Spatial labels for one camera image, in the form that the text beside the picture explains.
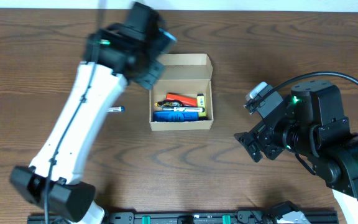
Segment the yellow highlighter marker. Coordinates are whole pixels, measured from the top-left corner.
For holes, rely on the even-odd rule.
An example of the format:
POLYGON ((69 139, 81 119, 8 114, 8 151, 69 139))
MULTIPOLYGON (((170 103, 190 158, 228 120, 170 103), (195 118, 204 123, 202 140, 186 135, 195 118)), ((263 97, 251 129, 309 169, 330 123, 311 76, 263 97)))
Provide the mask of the yellow highlighter marker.
POLYGON ((200 93, 197 94, 197 107, 202 108, 202 112, 198 113, 198 119, 199 120, 207 120, 207 112, 206 112, 206 103, 205 103, 205 97, 204 94, 200 93))

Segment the cardboard box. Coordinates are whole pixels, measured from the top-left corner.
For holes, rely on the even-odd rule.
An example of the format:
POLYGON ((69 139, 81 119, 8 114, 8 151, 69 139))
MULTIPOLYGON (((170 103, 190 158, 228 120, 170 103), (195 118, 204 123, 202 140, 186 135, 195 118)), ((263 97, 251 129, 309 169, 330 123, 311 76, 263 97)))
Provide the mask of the cardboard box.
POLYGON ((149 124, 153 131, 208 130, 214 121, 211 78, 213 66, 207 54, 167 54, 159 57, 165 70, 149 91, 149 124), (166 99, 168 93, 205 99, 206 118, 198 121, 160 122, 154 113, 155 104, 166 99))

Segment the red stapler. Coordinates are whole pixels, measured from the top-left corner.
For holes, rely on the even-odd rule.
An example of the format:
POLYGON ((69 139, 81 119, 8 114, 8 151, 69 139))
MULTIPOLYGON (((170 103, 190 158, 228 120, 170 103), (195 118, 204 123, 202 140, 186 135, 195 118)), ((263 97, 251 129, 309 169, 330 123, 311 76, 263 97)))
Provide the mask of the red stapler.
POLYGON ((166 100, 180 101, 184 106, 192 106, 192 107, 197 106, 197 99, 189 96, 167 93, 166 100))

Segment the black cap whiteboard marker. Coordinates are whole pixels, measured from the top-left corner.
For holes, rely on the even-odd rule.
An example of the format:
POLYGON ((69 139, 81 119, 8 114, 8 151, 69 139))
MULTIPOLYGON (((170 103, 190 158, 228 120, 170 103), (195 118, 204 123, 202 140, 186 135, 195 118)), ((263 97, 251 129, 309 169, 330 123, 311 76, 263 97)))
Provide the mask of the black cap whiteboard marker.
POLYGON ((204 108, 200 107, 164 107, 163 111, 174 111, 174 112, 192 112, 192 113, 203 113, 205 112, 204 108))

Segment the black tape dispenser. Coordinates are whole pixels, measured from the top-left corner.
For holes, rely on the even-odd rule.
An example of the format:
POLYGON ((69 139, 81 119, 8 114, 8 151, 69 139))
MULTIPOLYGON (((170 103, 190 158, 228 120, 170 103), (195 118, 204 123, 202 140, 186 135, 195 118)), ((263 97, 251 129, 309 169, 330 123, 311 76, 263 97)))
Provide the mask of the black tape dispenser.
POLYGON ((172 110, 174 108, 183 106, 183 103, 176 100, 163 100, 156 102, 155 106, 162 108, 163 110, 172 110))

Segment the blue whiteboard marker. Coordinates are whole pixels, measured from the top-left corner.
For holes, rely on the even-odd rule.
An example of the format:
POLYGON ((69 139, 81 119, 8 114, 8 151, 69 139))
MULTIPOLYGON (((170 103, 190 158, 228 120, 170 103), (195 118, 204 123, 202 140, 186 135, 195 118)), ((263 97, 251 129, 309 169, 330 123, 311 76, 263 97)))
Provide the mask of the blue whiteboard marker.
POLYGON ((123 106, 110 107, 107 109, 108 113, 120 113, 120 112, 124 112, 124 111, 125 111, 125 107, 123 107, 123 106))

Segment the blue plastic holder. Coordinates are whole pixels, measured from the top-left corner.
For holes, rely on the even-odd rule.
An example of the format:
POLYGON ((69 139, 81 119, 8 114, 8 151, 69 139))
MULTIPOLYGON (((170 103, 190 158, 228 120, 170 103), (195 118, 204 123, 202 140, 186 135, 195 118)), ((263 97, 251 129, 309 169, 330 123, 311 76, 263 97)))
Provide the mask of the blue plastic holder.
POLYGON ((197 112, 175 112, 175 111, 156 111, 153 119, 155 122, 190 122, 198 120, 197 112))

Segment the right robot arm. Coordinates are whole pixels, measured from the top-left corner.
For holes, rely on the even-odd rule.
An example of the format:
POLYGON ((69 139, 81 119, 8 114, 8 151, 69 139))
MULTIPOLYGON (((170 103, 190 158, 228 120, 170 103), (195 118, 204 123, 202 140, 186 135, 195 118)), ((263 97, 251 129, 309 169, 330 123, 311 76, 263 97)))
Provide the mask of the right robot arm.
POLYGON ((348 223, 358 223, 358 133, 352 133, 339 88, 327 80, 292 86, 281 96, 262 82, 246 95, 245 107, 262 118, 235 138, 254 162, 293 153, 333 190, 348 223))

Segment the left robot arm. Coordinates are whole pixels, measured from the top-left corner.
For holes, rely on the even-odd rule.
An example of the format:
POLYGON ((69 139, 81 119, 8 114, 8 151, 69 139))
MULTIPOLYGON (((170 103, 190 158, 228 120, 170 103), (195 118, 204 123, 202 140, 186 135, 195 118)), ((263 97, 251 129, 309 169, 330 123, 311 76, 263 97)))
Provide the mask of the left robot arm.
POLYGON ((176 38, 165 29, 161 15, 135 2, 122 23, 96 30, 85 42, 70 95, 50 136, 27 166, 16 166, 10 183, 29 203, 44 211, 40 223, 103 223, 106 212, 94 197, 96 189, 83 182, 90 149, 108 109, 134 82, 147 90, 160 79, 159 56, 176 38))

